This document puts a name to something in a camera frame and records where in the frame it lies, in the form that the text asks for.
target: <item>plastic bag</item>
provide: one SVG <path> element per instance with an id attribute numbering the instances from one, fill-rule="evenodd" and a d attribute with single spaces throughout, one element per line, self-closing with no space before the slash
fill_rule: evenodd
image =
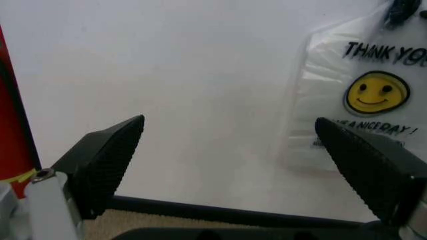
<path id="1" fill-rule="evenodd" d="M 291 165 L 336 169 L 315 132 L 319 117 L 390 137 L 427 160 L 425 7 L 402 15 L 399 2 L 311 36 L 297 79 Z"/>

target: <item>yellow tape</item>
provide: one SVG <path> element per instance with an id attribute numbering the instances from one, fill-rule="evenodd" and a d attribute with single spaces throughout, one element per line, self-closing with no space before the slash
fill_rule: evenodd
<path id="1" fill-rule="evenodd" d="M 12 177 L 12 178 L 9 178 L 9 179 L 0 180 L 0 181 L 1 182 L 6 182 L 6 183 L 9 183 L 9 184 L 11 184 L 13 182 L 16 182 L 16 181 L 18 181 L 18 183 L 23 183 L 23 182 L 27 181 L 29 178 L 31 178 L 36 172 L 37 171 L 35 169 L 32 169 L 31 171 L 26 172 L 24 174 L 21 174 L 19 176 Z"/>

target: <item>silver metal part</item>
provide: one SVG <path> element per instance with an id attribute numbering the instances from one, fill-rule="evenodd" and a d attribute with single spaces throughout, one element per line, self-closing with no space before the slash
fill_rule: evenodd
<path id="1" fill-rule="evenodd" d="M 55 170 L 53 170 L 52 168 L 45 168 L 38 171 L 36 174 L 34 174 L 31 178 L 31 182 L 33 184 L 40 183 L 54 176 L 55 176 Z"/>
<path id="2" fill-rule="evenodd" d="M 427 189 L 407 225 L 400 229 L 403 240 L 427 240 Z"/>
<path id="3" fill-rule="evenodd" d="M 46 176 L 38 178 L 36 183 L 30 183 L 25 189 L 32 240 L 83 239 L 81 218 L 76 218 L 74 211 L 77 209 L 70 205 L 64 194 L 67 175 L 57 172 Z"/>

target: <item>metal screw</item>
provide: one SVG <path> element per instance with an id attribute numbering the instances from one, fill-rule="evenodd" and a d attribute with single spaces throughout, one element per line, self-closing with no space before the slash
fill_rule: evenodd
<path id="1" fill-rule="evenodd" d="M 55 170 L 53 170 L 52 168 L 45 168 L 38 171 L 36 174 L 34 174 L 31 178 L 31 182 L 33 184 L 40 183 L 54 176 L 55 176 Z"/>

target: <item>black bar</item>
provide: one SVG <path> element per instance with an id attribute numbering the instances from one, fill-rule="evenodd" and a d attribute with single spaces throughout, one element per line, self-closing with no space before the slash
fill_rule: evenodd
<path id="1" fill-rule="evenodd" d="M 356 229 L 362 223 L 115 196 L 109 209 L 266 228 Z"/>

